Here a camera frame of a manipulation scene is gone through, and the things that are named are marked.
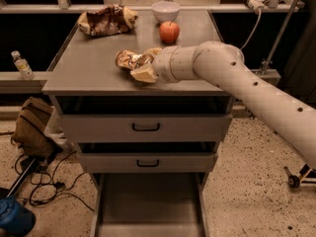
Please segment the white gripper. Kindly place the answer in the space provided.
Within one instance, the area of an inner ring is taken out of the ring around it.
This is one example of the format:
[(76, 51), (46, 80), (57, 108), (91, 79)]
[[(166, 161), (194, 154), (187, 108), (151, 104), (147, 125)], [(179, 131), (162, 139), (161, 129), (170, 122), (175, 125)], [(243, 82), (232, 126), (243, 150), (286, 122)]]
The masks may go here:
[(194, 72), (193, 56), (195, 46), (165, 48), (153, 47), (146, 49), (144, 54), (155, 56), (151, 64), (145, 64), (131, 70), (130, 75), (137, 81), (155, 83), (157, 79), (166, 83), (178, 83), (183, 80), (197, 80)]

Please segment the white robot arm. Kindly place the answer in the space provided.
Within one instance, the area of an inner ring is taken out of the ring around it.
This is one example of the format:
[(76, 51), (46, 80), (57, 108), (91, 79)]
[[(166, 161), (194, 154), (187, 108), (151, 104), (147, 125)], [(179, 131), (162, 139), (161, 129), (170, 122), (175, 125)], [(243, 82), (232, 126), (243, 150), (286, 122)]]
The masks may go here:
[(251, 72), (239, 48), (215, 40), (168, 46), (138, 55), (130, 64), (133, 72), (147, 68), (160, 81), (202, 79), (229, 93), (316, 168), (316, 110)]

